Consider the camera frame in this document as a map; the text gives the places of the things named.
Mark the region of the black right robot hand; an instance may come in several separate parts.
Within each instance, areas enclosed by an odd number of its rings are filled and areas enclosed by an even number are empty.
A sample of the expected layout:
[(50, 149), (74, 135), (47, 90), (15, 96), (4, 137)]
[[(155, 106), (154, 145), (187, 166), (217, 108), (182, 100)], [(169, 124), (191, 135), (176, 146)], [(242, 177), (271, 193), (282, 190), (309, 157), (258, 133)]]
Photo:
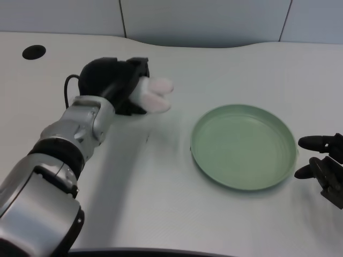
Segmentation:
[(322, 188), (320, 194), (342, 209), (342, 134), (306, 136), (298, 140), (298, 145), (303, 149), (327, 153), (328, 156), (323, 159), (310, 158), (309, 164), (298, 169), (294, 177), (317, 179)]

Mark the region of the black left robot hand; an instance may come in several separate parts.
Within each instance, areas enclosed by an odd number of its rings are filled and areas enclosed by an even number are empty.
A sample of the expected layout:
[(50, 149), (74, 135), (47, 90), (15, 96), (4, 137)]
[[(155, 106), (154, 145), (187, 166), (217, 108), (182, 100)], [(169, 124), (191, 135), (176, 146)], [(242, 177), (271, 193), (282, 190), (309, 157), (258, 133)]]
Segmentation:
[(108, 100), (115, 113), (123, 116), (144, 115), (146, 111), (129, 100), (141, 77), (149, 77), (148, 58), (134, 57), (119, 61), (102, 57), (82, 69), (78, 88), (80, 95), (99, 96)]

